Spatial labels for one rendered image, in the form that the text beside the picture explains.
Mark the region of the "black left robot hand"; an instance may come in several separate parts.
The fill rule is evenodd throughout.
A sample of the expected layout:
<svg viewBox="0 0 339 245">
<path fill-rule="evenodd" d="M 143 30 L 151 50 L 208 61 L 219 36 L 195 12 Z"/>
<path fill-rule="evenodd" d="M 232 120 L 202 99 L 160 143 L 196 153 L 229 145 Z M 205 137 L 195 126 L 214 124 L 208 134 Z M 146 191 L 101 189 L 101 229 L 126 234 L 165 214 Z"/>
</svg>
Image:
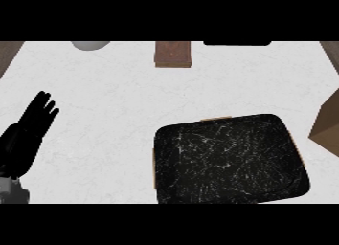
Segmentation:
<svg viewBox="0 0 339 245">
<path fill-rule="evenodd" d="M 41 91 L 0 136 L 0 177 L 16 179 L 31 169 L 58 113 L 52 94 Z"/>
</svg>

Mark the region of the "black marbled tray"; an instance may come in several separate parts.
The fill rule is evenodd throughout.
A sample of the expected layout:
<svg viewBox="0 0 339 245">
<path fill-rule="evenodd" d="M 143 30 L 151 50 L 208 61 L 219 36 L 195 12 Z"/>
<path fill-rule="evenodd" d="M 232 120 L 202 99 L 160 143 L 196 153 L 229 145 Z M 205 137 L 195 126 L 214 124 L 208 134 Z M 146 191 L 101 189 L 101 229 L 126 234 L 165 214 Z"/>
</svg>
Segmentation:
<svg viewBox="0 0 339 245">
<path fill-rule="evenodd" d="M 161 204 L 251 204 L 303 196 L 310 177 L 273 114 L 162 126 L 154 136 Z"/>
</svg>

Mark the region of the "brown cardboard box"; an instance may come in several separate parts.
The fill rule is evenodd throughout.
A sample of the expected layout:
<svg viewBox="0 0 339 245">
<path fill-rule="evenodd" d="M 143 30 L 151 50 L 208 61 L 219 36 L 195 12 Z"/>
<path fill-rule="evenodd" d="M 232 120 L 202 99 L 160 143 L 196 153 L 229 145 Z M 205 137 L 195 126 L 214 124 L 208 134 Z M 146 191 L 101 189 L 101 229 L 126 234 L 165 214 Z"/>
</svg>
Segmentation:
<svg viewBox="0 0 339 245">
<path fill-rule="evenodd" d="M 309 138 L 339 157 L 339 88 L 322 105 Z"/>
</svg>

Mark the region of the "white rounded bowl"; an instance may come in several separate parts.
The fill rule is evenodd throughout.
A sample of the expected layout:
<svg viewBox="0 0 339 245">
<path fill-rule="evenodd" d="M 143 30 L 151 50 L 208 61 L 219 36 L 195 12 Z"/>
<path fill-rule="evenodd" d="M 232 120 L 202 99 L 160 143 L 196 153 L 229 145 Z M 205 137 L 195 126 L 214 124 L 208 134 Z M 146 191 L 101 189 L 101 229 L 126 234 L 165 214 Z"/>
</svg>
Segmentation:
<svg viewBox="0 0 339 245">
<path fill-rule="evenodd" d="M 109 44 L 109 41 L 74 41 L 72 45 L 83 51 L 96 51 Z"/>
</svg>

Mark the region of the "brown wooden block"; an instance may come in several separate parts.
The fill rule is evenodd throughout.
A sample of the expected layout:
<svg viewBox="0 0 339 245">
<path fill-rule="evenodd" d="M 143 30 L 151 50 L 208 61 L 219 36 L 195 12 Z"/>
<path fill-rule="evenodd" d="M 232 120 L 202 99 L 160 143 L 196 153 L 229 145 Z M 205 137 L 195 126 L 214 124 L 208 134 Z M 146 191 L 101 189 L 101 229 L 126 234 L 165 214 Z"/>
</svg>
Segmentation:
<svg viewBox="0 0 339 245">
<path fill-rule="evenodd" d="M 157 41 L 154 63 L 157 68 L 189 68 L 192 66 L 191 42 Z"/>
</svg>

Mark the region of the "black flat appliance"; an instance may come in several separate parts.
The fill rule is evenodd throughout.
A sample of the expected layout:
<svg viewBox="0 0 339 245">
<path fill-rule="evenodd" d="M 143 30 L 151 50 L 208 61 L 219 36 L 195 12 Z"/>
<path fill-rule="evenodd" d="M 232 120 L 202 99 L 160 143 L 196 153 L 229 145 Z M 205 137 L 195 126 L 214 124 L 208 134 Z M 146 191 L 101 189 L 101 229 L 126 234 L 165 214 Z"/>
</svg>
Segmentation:
<svg viewBox="0 0 339 245">
<path fill-rule="evenodd" d="M 207 46 L 269 46 L 272 41 L 204 41 Z"/>
</svg>

